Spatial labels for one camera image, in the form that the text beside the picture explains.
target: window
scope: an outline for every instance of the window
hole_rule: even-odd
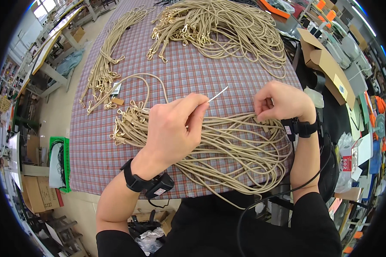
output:
[[[32,11],[39,20],[45,18],[54,7],[56,7],[54,0],[36,0],[31,4]]]
[[[47,15],[47,12],[43,5],[40,5],[34,12],[35,16],[40,20],[41,17]]]
[[[54,7],[56,7],[56,3],[53,0],[44,0],[42,2],[47,12],[50,12]]]

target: green plastic basket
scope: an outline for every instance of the green plastic basket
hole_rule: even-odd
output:
[[[71,192],[72,190],[70,189],[70,157],[69,157],[69,139],[61,136],[51,136],[50,137],[50,143],[49,146],[56,140],[56,139],[61,139],[63,140],[63,150],[64,150],[64,165],[65,165],[65,178],[66,178],[66,187],[59,188],[60,191],[64,193]]]

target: plaid tablecloth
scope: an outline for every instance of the plaid tablecloth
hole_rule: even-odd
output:
[[[139,148],[128,144],[115,146],[114,140],[109,138],[109,134],[113,131],[116,110],[104,110],[102,106],[99,106],[87,116],[87,110],[82,108],[79,98],[86,87],[87,78],[106,37],[108,25],[123,13],[140,4],[150,7],[155,2],[157,0],[120,1],[93,44],[83,68],[72,110],[70,126],[70,186],[72,190],[101,194],[108,183],[119,173],[119,168],[139,151]],[[212,97],[229,86],[228,90],[211,102],[206,113],[207,116],[226,117],[254,111],[253,95],[264,84],[274,79],[257,63],[249,62],[244,58],[228,57],[217,60],[206,58],[193,45],[183,46],[180,42],[170,42],[167,46],[165,50],[167,63],[163,63],[157,55],[152,60],[146,58],[147,51],[153,43],[151,32],[154,25],[150,21],[162,10],[157,7],[144,20],[124,33],[114,50],[113,58],[124,55],[125,59],[116,64],[113,71],[121,74],[122,77],[139,72],[157,75],[166,85],[169,101],[185,97],[191,92]],[[286,77],[281,81],[301,89],[299,80],[289,61],[286,62],[285,69]],[[165,103],[159,82],[150,77],[147,78],[147,81],[151,85],[151,96],[147,107],[157,103]],[[146,87],[141,80],[130,79],[126,81],[118,96],[125,101],[122,109],[127,108],[131,100],[144,101],[146,92]],[[90,92],[84,98],[86,103],[92,99],[93,96]],[[277,146],[281,148],[287,143],[288,139],[285,137]],[[286,169],[291,162],[291,158],[285,162]],[[221,172],[235,170],[234,165],[227,162],[218,162],[212,166]],[[175,181],[175,187],[159,198],[173,199],[211,194],[205,187],[191,182],[176,167],[169,167],[167,172]],[[261,175],[254,178],[259,183],[266,180]],[[247,177],[242,176],[241,179],[248,185],[252,184]],[[228,188],[219,187],[216,191],[228,190]]]

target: beige cord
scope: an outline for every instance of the beige cord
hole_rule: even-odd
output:
[[[112,65],[123,60],[124,56],[113,59],[111,55],[125,30],[153,11],[152,8],[143,8],[144,6],[140,6],[123,14],[108,28],[106,39],[88,78],[87,87],[80,98],[80,103],[85,108],[83,98],[87,90],[92,89],[94,101],[89,101],[88,115],[101,104],[104,104],[105,109],[114,109],[117,106],[111,102],[110,95],[118,85],[129,78],[143,80],[147,87],[145,101],[140,102],[139,105],[131,101],[131,107],[128,107],[125,112],[119,109],[117,113],[121,117],[116,117],[113,134],[110,134],[110,138],[115,140],[116,145],[128,143],[141,148],[147,141],[149,109],[146,108],[146,103],[150,94],[150,86],[142,76],[147,75],[159,80],[168,103],[165,85],[155,75],[137,73],[121,79],[112,86],[113,81],[120,78],[120,75],[112,72]],[[273,23],[270,15],[256,8],[227,0],[181,1],[166,8],[162,13],[162,18],[153,34],[157,41],[154,49],[150,49],[148,57],[151,59],[160,44],[165,42],[159,57],[166,62],[163,53],[171,39],[183,41],[183,44],[190,42],[209,58],[245,57],[252,62],[259,62],[265,69],[267,66],[282,69],[283,76],[280,78],[283,78],[285,76],[283,64],[286,56],[283,51],[283,42]],[[219,40],[221,35],[227,40],[224,42]],[[269,120],[264,124],[258,124],[255,120],[255,113],[225,118],[205,117],[200,145],[175,166],[192,182],[206,187],[233,206],[244,209],[223,198],[215,191],[216,188],[226,186],[243,194],[256,194],[261,197],[261,193],[271,190],[283,179],[286,170],[283,162],[292,151],[290,144],[280,149],[275,145],[286,137],[279,121]],[[269,137],[250,130],[250,127],[263,128]],[[250,134],[258,139],[243,139],[252,136]],[[288,148],[287,153],[280,154],[286,148]],[[241,167],[232,172],[222,173],[209,164],[211,161],[234,161]],[[266,182],[257,183],[253,178],[254,174],[264,175]],[[247,176],[255,186],[249,187],[239,182],[240,176]]]
[[[166,63],[164,51],[173,40],[193,44],[208,58],[244,57],[259,62],[275,78],[286,75],[284,45],[275,21],[258,8],[229,0],[183,0],[166,7],[151,23],[157,21],[151,34],[155,42],[147,54],[150,60],[158,53]],[[280,69],[282,75],[269,69]]]
[[[169,102],[164,83],[155,75],[138,73],[122,79],[120,83],[130,77],[142,79],[147,87],[147,97],[144,102],[140,102],[138,105],[132,100],[130,102],[131,107],[128,107],[125,112],[120,109],[117,110],[117,113],[121,116],[116,116],[113,134],[109,136],[115,140],[116,145],[123,143],[141,148],[146,145],[149,109],[145,106],[149,99],[150,89],[149,84],[141,75],[152,76],[159,80],[166,102]],[[283,179],[286,171],[283,162],[292,152],[290,144],[283,148],[277,148],[275,145],[277,142],[285,140],[286,137],[280,121],[269,120],[266,124],[258,124],[254,122],[256,117],[255,113],[245,113],[225,118],[205,117],[200,145],[186,158],[177,162],[175,166],[192,182],[206,187],[233,206],[244,209],[223,198],[215,191],[215,188],[226,186],[243,194],[256,194],[261,197],[261,193],[276,187]],[[266,137],[249,130],[249,126],[261,127],[269,132],[267,135],[270,136]],[[249,134],[257,136],[258,140],[243,139],[247,138],[246,135]],[[280,151],[285,148],[288,148],[287,153],[285,155],[280,154]],[[238,162],[241,168],[229,173],[222,173],[209,164],[212,160],[233,160]],[[265,175],[266,182],[263,184],[257,183],[253,178],[253,174]],[[239,182],[238,177],[240,176],[247,176],[255,184],[255,187],[252,188]]]
[[[112,103],[110,94],[114,91],[115,88],[117,88],[116,86],[112,90],[112,83],[115,79],[120,78],[120,75],[112,71],[112,65],[117,64],[125,57],[121,56],[119,59],[113,59],[112,53],[118,43],[118,40],[122,37],[126,29],[144,19],[147,14],[151,13],[155,9],[155,7],[147,9],[143,8],[144,5],[140,5],[139,7],[124,13],[117,21],[112,23],[107,28],[107,36],[104,39],[104,44],[100,48],[100,53],[98,54],[90,76],[87,79],[87,86],[79,100],[81,106],[85,108],[86,105],[83,102],[83,98],[87,94],[87,90],[89,88],[92,89],[94,102],[89,101],[87,114],[90,114],[95,109],[95,107],[102,103],[104,103],[105,109],[114,109],[117,107]]]

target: right hand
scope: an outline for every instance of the right hand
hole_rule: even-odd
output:
[[[190,154],[200,144],[208,100],[205,95],[191,93],[168,104],[153,106],[149,112],[147,142],[131,163],[132,173],[150,180]]]
[[[253,103],[258,121],[294,117],[311,124],[316,121],[316,110],[310,97],[302,90],[282,82],[273,80],[264,85],[254,96]]]

